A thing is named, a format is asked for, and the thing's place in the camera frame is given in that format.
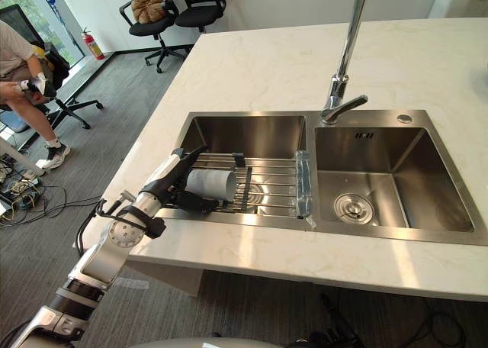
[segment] dish rack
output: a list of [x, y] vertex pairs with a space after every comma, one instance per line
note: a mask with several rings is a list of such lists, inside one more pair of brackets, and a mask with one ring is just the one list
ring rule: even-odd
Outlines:
[[308, 174], [303, 170], [308, 169], [303, 154], [297, 151], [293, 159], [275, 159], [244, 157], [242, 153], [202, 153], [193, 169], [230, 170], [236, 174], [236, 196], [232, 201], [221, 201], [215, 212], [302, 218], [310, 205], [310, 195], [303, 192], [310, 189], [310, 179], [303, 177]]

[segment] faucet handle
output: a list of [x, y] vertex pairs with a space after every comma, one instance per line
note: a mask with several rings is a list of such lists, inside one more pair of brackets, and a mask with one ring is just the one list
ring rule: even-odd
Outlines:
[[351, 109], [357, 108], [359, 105], [363, 105], [368, 102], [368, 97], [366, 95], [358, 96], [357, 98], [353, 98], [351, 101], [348, 101], [337, 108], [334, 109], [325, 109], [322, 111], [322, 120], [324, 124], [335, 124], [337, 122], [337, 117]]

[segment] window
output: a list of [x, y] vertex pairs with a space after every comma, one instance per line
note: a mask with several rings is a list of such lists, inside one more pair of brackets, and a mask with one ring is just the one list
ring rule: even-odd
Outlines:
[[49, 41], [58, 50], [70, 66], [75, 65], [83, 52], [73, 41], [63, 23], [58, 19], [46, 0], [1, 0], [0, 8], [20, 5], [27, 19], [34, 26], [44, 41]]

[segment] brown cushion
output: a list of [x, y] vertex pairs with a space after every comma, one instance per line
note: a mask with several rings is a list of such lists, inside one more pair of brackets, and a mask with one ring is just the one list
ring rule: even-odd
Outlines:
[[148, 24], [163, 19], [166, 16], [162, 9], [163, 0], [133, 0], [130, 4], [134, 18], [140, 24]]

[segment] white sock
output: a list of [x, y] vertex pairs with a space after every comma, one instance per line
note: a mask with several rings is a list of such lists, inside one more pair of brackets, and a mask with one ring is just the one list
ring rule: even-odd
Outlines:
[[47, 140], [46, 143], [47, 146], [49, 147], [55, 147], [55, 148], [61, 147], [61, 142], [57, 138], [54, 138], [53, 140]]

